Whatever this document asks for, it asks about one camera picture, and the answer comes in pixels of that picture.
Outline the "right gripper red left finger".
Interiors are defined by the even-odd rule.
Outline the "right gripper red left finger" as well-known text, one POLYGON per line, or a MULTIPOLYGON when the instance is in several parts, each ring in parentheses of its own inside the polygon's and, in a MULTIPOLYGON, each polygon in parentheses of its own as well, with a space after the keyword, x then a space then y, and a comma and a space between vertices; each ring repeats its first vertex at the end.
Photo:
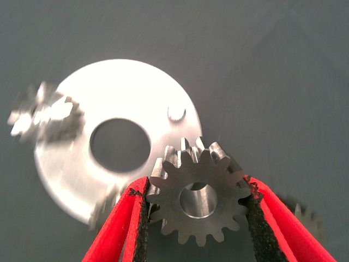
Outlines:
POLYGON ((83 261, 146 261, 148 177, 132 182, 122 194, 83 261))

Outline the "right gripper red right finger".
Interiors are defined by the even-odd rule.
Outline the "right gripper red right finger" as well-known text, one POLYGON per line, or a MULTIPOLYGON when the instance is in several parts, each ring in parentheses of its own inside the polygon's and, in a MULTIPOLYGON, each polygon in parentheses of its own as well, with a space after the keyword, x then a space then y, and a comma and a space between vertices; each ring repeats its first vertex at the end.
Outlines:
POLYGON ((335 261, 306 227, 262 181, 248 175, 249 230, 257 261, 335 261))

